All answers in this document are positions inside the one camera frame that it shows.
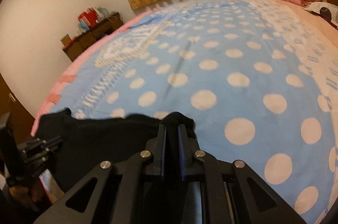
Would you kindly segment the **left hand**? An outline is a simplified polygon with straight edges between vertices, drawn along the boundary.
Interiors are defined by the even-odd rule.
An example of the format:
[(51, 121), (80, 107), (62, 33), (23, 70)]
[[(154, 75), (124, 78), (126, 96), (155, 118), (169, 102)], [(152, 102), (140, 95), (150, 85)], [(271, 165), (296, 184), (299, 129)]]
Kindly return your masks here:
[(36, 179), (29, 187), (12, 186), (9, 187), (9, 193), (14, 200), (24, 206), (32, 205), (40, 201), (45, 196), (44, 187), (39, 179)]

